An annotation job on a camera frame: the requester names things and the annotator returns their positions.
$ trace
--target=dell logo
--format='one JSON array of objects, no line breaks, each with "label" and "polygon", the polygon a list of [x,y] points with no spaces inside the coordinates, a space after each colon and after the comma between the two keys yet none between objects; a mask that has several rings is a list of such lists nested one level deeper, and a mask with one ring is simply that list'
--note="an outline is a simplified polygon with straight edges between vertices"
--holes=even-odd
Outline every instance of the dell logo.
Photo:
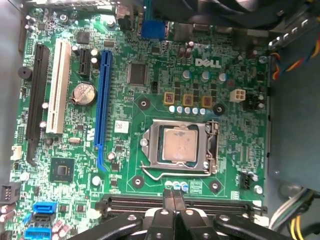
[{"label": "dell logo", "polygon": [[215,60],[215,61],[208,60],[208,59],[202,60],[200,58],[195,59],[195,66],[196,67],[204,66],[204,67],[210,67],[210,68],[216,68],[216,69],[221,68],[221,65],[219,64],[219,60]]}]

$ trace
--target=white pci slot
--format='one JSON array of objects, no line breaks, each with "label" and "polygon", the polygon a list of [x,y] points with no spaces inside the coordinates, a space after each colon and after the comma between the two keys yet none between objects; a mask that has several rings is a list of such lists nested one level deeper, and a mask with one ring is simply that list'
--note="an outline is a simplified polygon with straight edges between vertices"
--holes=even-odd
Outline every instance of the white pci slot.
[{"label": "white pci slot", "polygon": [[53,58],[46,133],[62,134],[64,131],[70,59],[71,44],[66,40],[57,39]]}]

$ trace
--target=cpu socket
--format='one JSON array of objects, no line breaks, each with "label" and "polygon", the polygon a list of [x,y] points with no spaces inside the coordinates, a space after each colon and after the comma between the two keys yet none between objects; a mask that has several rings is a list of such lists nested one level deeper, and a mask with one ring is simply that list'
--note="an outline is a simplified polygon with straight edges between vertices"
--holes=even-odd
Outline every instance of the cpu socket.
[{"label": "cpu socket", "polygon": [[150,165],[144,169],[217,172],[217,122],[153,119],[143,134],[142,151]]}]

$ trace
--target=white sticker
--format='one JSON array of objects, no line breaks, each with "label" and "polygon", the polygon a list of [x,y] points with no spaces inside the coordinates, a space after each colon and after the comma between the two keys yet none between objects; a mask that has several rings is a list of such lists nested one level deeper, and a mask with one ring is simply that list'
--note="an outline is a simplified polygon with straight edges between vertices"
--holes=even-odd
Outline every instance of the white sticker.
[{"label": "white sticker", "polygon": [[114,132],[127,134],[129,131],[129,122],[128,121],[120,121],[116,120],[114,124]]}]

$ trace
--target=green circuit board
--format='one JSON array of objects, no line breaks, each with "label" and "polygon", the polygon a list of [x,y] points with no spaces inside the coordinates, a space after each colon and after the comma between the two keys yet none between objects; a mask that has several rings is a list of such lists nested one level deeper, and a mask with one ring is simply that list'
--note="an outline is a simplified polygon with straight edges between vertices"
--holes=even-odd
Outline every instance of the green circuit board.
[{"label": "green circuit board", "polygon": [[[191,58],[179,58],[179,48],[185,42],[174,41],[174,23],[170,24],[166,40],[143,39],[138,36],[138,24],[134,31],[121,31],[117,24],[107,26],[111,16],[81,12],[52,12],[44,18],[44,10],[33,9],[30,15],[37,19],[36,28],[28,33],[23,65],[33,68],[35,45],[42,43],[50,49],[49,67],[43,102],[49,102],[52,65],[54,61],[56,39],[66,39],[79,48],[112,52],[111,89],[107,111],[107,126],[103,166],[106,172],[97,168],[97,149],[94,147],[97,103],[90,106],[73,104],[70,101],[74,88],[80,83],[90,83],[99,88],[99,69],[91,66],[89,78],[78,74],[79,58],[72,54],[68,81],[67,104],[64,116],[63,134],[41,132],[34,162],[36,167],[26,162],[27,141],[25,133],[30,102],[31,83],[21,81],[21,92],[17,113],[17,127],[14,145],[22,147],[20,160],[13,161],[11,181],[20,181],[23,173],[29,173],[29,179],[22,182],[21,198],[17,215],[7,224],[8,230],[17,231],[17,238],[24,231],[22,219],[32,210],[37,201],[56,201],[59,205],[69,206],[69,212],[59,213],[79,231],[88,229],[97,223],[91,221],[89,209],[94,208],[103,194],[130,195],[138,198],[161,197],[164,188],[173,188],[169,183],[185,182],[188,189],[186,199],[201,200],[245,200],[263,201],[263,194],[257,194],[254,186],[264,186],[265,148],[267,133],[267,71],[266,63],[259,62],[259,56],[250,59],[246,53],[233,50],[231,35],[221,35],[211,28],[208,32],[194,32],[192,40],[195,46]],[[62,22],[61,14],[67,14],[69,20]],[[89,44],[77,44],[77,33],[90,34]],[[113,41],[113,47],[105,47],[105,41]],[[258,55],[264,52],[257,48]],[[243,60],[232,64],[233,60],[243,55]],[[195,64],[196,59],[210,59],[214,67]],[[145,83],[134,85],[128,82],[130,67],[140,65],[145,68]],[[190,78],[183,78],[184,71],[189,71]],[[203,72],[209,78],[202,77]],[[226,74],[226,81],[219,80],[220,74]],[[247,94],[259,96],[262,107],[245,110],[241,103],[230,102],[230,94],[235,89],[245,90]],[[175,93],[172,104],[174,113],[165,104],[166,93]],[[185,94],[193,96],[190,107],[198,111],[203,108],[202,97],[212,97],[212,106],[222,104],[225,112],[221,116],[213,113],[213,108],[206,108],[205,114],[186,114],[177,112],[183,106]],[[148,107],[141,106],[141,99],[147,99]],[[47,112],[42,119],[46,121]],[[143,134],[153,124],[153,120],[188,121],[204,123],[214,120],[219,124],[217,173],[203,177],[164,176],[153,180],[141,169],[142,163],[148,165],[148,159],[140,144]],[[80,138],[80,143],[70,143],[69,138]],[[52,139],[48,145],[45,140]],[[115,159],[108,160],[108,154],[114,152]],[[72,160],[73,172],[69,182],[59,182],[52,175],[57,159]],[[163,172],[176,171],[149,169],[150,174],[159,177]],[[257,181],[249,190],[240,187],[240,172],[252,173]],[[92,179],[99,176],[101,183],[93,185]],[[135,187],[136,177],[142,177],[143,186]],[[219,184],[219,191],[213,192],[212,182]],[[78,212],[77,206],[85,207]]]}]

